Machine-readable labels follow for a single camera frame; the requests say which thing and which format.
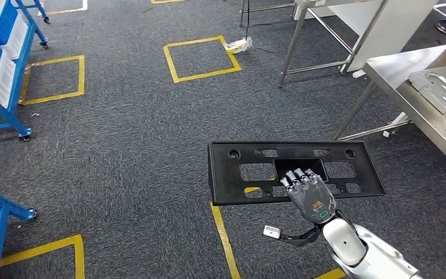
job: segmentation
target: caster wheel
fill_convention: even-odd
[[[31,140],[31,136],[30,135],[24,135],[24,136],[20,137],[20,141],[27,142],[27,141],[30,141],[30,140]]]
[[[35,210],[35,209],[33,209],[33,208],[29,208],[29,209],[32,209],[33,210],[33,217],[31,218],[31,220],[33,220],[33,219],[35,219],[36,217],[37,217],[37,211]]]

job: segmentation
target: black cable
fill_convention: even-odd
[[[272,54],[277,54],[277,52],[268,51],[267,49],[264,49],[264,48],[256,48],[256,49],[259,49],[261,51],[265,51],[265,52],[268,52],[268,53],[272,53]]]
[[[247,41],[247,36],[249,34],[250,25],[250,0],[247,0],[247,29],[245,30],[245,40]]]

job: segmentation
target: robotic finger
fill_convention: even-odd
[[[332,248],[331,257],[352,279],[422,279],[418,269],[374,233],[354,225],[336,208],[336,201],[322,178],[311,169],[289,170],[280,179],[288,197],[314,228],[298,236],[265,226],[264,235],[298,247],[312,243],[323,233]]]

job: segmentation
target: yellow floor marking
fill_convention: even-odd
[[[49,64],[54,64],[54,63],[61,63],[61,62],[67,62],[67,61],[73,61],[73,60],[78,60],[78,62],[79,62],[78,63],[79,64],[78,91],[49,96],[49,97],[26,100],[26,91],[28,88],[28,82],[30,80],[31,67],[49,65]],[[34,103],[43,103],[43,102],[54,101],[54,100],[59,100],[59,99],[63,99],[63,98],[81,96],[81,95],[84,95],[84,84],[85,84],[85,58],[84,58],[84,55],[71,56],[71,57],[65,57],[65,58],[52,59],[52,60],[32,63],[32,64],[27,65],[25,68],[25,71],[23,74],[23,83],[21,85],[21,92],[20,92],[20,98],[19,98],[18,103],[20,105],[32,105]]]
[[[274,179],[276,179],[276,177],[275,176],[271,176],[268,180],[269,181],[273,181]],[[259,189],[260,189],[259,187],[247,187],[247,188],[245,188],[243,190],[243,192],[246,194],[246,193],[257,191]]]
[[[7,266],[12,263],[16,263],[22,260],[30,259],[32,257],[45,254],[60,248],[64,248],[70,245],[74,245],[74,265],[76,279],[84,279],[84,248],[83,240],[80,234],[72,237],[67,237],[61,240],[57,240],[39,247],[35,247],[23,252],[16,253],[7,257],[3,257],[0,262],[0,267]]]
[[[346,274],[341,269],[333,269],[328,273],[315,278],[315,279],[340,279],[346,276]]]
[[[259,190],[259,189],[260,189],[259,187],[247,187],[247,188],[245,188],[243,191],[244,191],[245,194],[246,194],[246,193],[250,193],[250,192],[257,191],[257,190]]]
[[[210,202],[209,205],[213,213],[216,228],[220,234],[221,244],[223,245],[223,250],[225,251],[226,262],[228,263],[228,268],[230,269],[232,279],[240,279],[237,264],[235,263],[235,258],[233,256],[232,245],[230,245],[230,241],[228,240],[220,209],[218,206],[214,206],[212,202]]]
[[[232,73],[232,72],[241,70],[240,65],[238,64],[237,60],[235,59],[235,56],[227,51],[226,54],[228,55],[228,58],[232,62],[231,68],[224,69],[224,70],[218,70],[218,71],[212,71],[212,72],[204,73],[204,74],[195,74],[195,75],[188,76],[188,77],[179,77],[177,75],[177,71],[175,70],[175,65],[174,65],[172,56],[170,55],[170,51],[168,50],[168,48],[169,47],[177,47],[180,45],[191,45],[191,44],[198,44],[200,42],[210,42],[210,41],[220,41],[221,44],[223,44],[223,45],[226,44],[225,38],[223,38],[223,36],[219,35],[216,37],[199,39],[199,40],[192,40],[192,41],[185,41],[185,42],[171,42],[163,47],[163,53],[165,54],[165,57],[167,59],[168,68],[170,69],[170,74],[172,75],[172,79],[174,80],[174,83],[180,83],[181,81],[188,81],[188,80],[195,80],[198,78],[216,76],[218,74]]]

